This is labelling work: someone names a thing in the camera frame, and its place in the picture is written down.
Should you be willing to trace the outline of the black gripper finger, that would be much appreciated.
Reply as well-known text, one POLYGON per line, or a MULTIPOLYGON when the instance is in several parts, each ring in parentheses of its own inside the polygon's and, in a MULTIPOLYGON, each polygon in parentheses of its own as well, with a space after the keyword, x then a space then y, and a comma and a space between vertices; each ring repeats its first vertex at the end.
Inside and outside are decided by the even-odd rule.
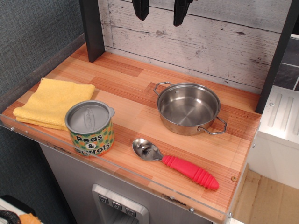
POLYGON ((193 0, 175 0, 174 3, 174 18, 173 25, 179 26, 183 23, 186 17, 189 5, 193 3, 193 0))
POLYGON ((149 0, 132 0, 136 16, 144 21, 149 14, 149 0))

